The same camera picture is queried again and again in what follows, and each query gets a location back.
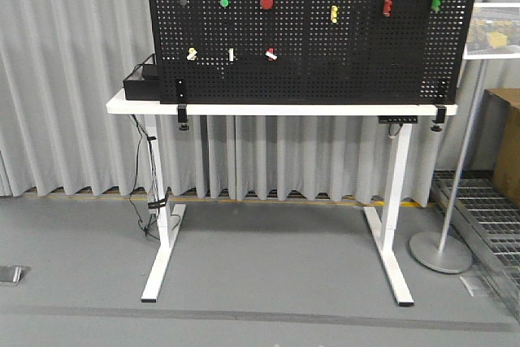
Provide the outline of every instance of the desk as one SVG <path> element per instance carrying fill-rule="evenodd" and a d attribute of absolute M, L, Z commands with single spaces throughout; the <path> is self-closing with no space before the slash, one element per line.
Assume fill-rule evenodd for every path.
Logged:
<path fill-rule="evenodd" d="M 144 115 L 145 127 L 150 137 L 157 136 L 156 115 L 177 115 L 177 105 L 161 105 L 156 101 L 127 101 L 121 89 L 107 104 L 111 114 Z M 435 116 L 434 105 L 190 105 L 186 106 L 188 115 L 417 115 Z M 446 115 L 455 115 L 457 105 L 447 106 Z M 392 286 L 399 306 L 412 306 L 414 299 L 406 285 L 399 263 L 393 253 L 393 237 L 397 226 L 401 192 L 405 178 L 406 159 L 410 147 L 412 125 L 405 124 L 399 135 L 392 140 L 387 182 L 384 194 L 384 207 L 381 218 L 374 207 L 365 207 L 366 220 L 374 237 L 381 262 Z M 163 170 L 158 140 L 152 141 L 154 163 L 157 172 L 157 188 L 164 194 Z M 158 212 L 158 230 L 161 241 L 154 265 L 142 293 L 143 302 L 156 302 L 163 279 L 170 262 L 171 253 L 179 235 L 180 225 L 186 205 L 162 207 Z"/>

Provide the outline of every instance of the round stand base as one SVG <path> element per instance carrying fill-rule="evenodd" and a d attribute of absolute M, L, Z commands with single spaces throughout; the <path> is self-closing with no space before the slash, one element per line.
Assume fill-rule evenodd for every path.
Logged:
<path fill-rule="evenodd" d="M 422 265 L 444 274 L 460 274 L 471 267 L 473 255 L 459 240 L 448 236 L 442 252 L 439 242 L 439 233 L 422 232 L 410 239 L 409 249 Z"/>

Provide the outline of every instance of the metal stand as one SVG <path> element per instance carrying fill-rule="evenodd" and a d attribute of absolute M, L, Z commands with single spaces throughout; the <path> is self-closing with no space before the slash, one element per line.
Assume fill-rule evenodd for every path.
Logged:
<path fill-rule="evenodd" d="M 379 256 L 387 272 L 388 281 L 392 286 L 393 294 L 399 306 L 412 306 L 414 304 L 414 299 L 406 285 L 405 277 L 399 268 L 399 263 L 392 249 L 394 232 L 399 216 L 399 206 L 401 205 L 401 192 L 405 178 L 411 133 L 412 125 L 404 124 L 399 132 L 399 136 L 392 140 L 382 220 L 379 220 L 377 210 L 374 207 L 364 208 L 366 220 L 370 225 L 375 245 L 379 251 Z"/>
<path fill-rule="evenodd" d="M 150 137 L 157 137 L 157 123 L 155 115 L 145 115 L 146 132 Z M 159 144 L 157 138 L 152 142 L 152 150 L 154 152 L 154 163 L 157 175 L 157 190 L 159 194 L 165 194 L 163 185 L 163 169 L 161 166 L 161 155 L 159 153 Z M 173 211 L 170 213 L 170 205 L 167 204 L 158 210 L 157 227 L 159 230 L 159 239 L 161 245 L 157 251 L 154 265 L 149 273 L 148 281 L 146 282 L 145 290 L 142 293 L 142 302 L 157 302 L 157 297 L 163 285 L 164 276 L 170 262 L 173 246 L 176 243 L 179 234 L 182 218 L 186 205 L 175 205 Z"/>
<path fill-rule="evenodd" d="M 473 262 L 470 250 L 459 240 L 448 236 L 448 230 L 452 220 L 455 201 L 457 200 L 458 185 L 461 180 L 464 162 L 466 161 L 466 153 L 470 144 L 471 134 L 473 133 L 477 110 L 484 91 L 483 85 L 487 69 L 488 61 L 483 60 L 480 64 L 477 88 L 471 102 L 470 118 L 464 134 L 457 170 L 453 178 L 453 189 L 449 197 L 442 233 L 422 232 L 413 236 L 409 241 L 410 252 L 418 262 L 434 271 L 445 274 L 460 274 L 470 268 Z"/>

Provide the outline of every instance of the curtain fold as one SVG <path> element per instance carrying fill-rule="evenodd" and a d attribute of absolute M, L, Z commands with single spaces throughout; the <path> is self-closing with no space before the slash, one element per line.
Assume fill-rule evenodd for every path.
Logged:
<path fill-rule="evenodd" d="M 135 63 L 153 52 L 148 0 L 0 0 L 0 196 L 31 187 L 67 194 L 91 187 L 132 191 L 139 136 L 105 103 Z M 496 61 L 487 87 L 516 87 L 518 62 Z M 432 172 L 457 162 L 477 63 L 466 64 L 460 114 L 447 131 L 414 127 L 403 197 L 426 204 Z M 503 107 L 486 101 L 470 152 L 472 167 L 492 168 Z M 390 140 L 373 117 L 193 116 L 181 132 L 176 118 L 158 120 L 165 183 L 175 195 L 232 199 L 255 192 L 279 200 L 292 190 L 314 200 L 327 193 L 369 202 L 384 195 Z M 150 187 L 146 143 L 137 186 Z"/>

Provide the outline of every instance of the pegboard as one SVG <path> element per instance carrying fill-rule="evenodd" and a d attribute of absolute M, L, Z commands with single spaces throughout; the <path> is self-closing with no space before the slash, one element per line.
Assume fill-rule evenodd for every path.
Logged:
<path fill-rule="evenodd" d="M 161 102 L 220 104 L 454 103 L 474 2 L 149 1 Z"/>

